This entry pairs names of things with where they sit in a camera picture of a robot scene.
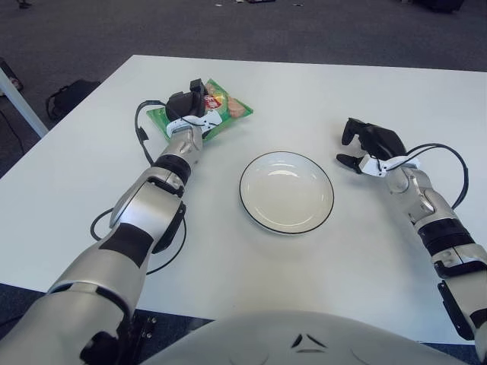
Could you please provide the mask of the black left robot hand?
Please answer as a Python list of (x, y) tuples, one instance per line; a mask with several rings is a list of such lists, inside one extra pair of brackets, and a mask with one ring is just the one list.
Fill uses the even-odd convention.
[(212, 129), (222, 123), (220, 114), (211, 109), (205, 111), (205, 97), (208, 91), (201, 79), (190, 82), (189, 92), (175, 93), (166, 102), (164, 110), (169, 120), (166, 126), (166, 135), (170, 138), (172, 134), (182, 127), (197, 127), (204, 138)]

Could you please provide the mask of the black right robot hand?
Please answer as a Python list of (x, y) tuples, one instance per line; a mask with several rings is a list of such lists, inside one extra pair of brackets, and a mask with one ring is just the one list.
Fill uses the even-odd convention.
[(349, 118), (342, 133), (342, 145), (349, 145), (355, 136), (364, 155), (337, 154), (336, 159), (357, 174), (385, 177), (399, 167), (420, 167), (419, 159), (407, 156), (404, 144), (392, 130)]

